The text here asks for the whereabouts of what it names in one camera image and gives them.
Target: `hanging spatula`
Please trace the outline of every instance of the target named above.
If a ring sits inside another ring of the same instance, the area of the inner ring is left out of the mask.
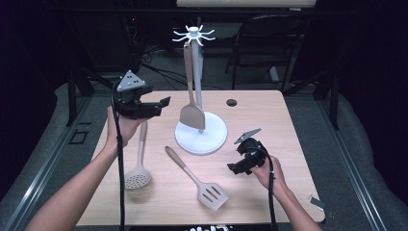
[[[204,111],[195,103],[192,96],[192,54],[190,44],[184,43],[184,63],[186,66],[187,86],[189,88],[190,103],[186,105],[180,113],[180,122],[189,127],[204,130]]]
[[[168,156],[194,181],[197,186],[198,200],[204,205],[215,211],[229,199],[229,196],[220,185],[216,183],[203,183],[198,180],[171,147],[166,146],[165,150]]]

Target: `person's left hand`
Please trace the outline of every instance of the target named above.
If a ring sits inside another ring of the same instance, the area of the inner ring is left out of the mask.
[[[123,147],[127,145],[129,140],[135,135],[136,130],[138,129],[139,125],[143,122],[148,120],[148,118],[140,118],[140,119],[130,119],[127,117],[119,116],[119,128],[120,128],[120,135],[122,136],[123,140]],[[112,106],[108,107],[108,137],[107,137],[107,144],[117,144],[117,131],[114,119],[114,112]]]

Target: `white utensil stand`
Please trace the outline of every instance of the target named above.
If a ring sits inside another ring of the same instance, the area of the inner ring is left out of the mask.
[[[201,39],[215,39],[206,38],[203,36],[210,35],[214,30],[208,33],[200,33],[202,26],[200,28],[189,28],[186,26],[186,29],[188,31],[187,33],[180,34],[174,32],[174,34],[178,36],[183,36],[182,38],[174,39],[174,41],[189,39],[189,42],[191,43],[195,100],[197,105],[203,109],[201,98],[201,79],[204,59],[201,53]],[[174,133],[177,142],[184,150],[190,152],[191,154],[201,156],[214,153],[220,147],[222,147],[228,134],[225,122],[219,116],[209,112],[205,112],[205,130],[199,130],[178,122]]]

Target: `hand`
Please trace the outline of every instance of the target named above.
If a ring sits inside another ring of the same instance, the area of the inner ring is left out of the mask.
[[[129,140],[135,135],[136,130],[139,125],[148,120],[148,118],[141,119],[130,119],[127,117],[119,116],[119,128],[120,135],[123,140],[123,147],[125,147]],[[117,144],[117,131],[114,119],[114,112],[112,106],[108,107],[108,137],[106,144],[107,145],[116,145]]]
[[[283,174],[282,167],[279,160],[275,157],[270,156],[273,163],[273,194],[275,196],[281,194],[283,191],[288,189],[285,182],[285,176]],[[267,189],[269,187],[269,173],[270,166],[268,159],[265,159],[265,163],[261,167],[253,167],[251,171],[258,177],[259,182]]]

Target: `forearm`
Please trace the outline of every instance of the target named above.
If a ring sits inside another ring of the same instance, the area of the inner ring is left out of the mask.
[[[321,230],[309,214],[303,209],[293,192],[286,188],[275,196],[285,210],[293,230]]]
[[[115,158],[116,148],[105,146],[41,207],[26,230],[72,230]]]

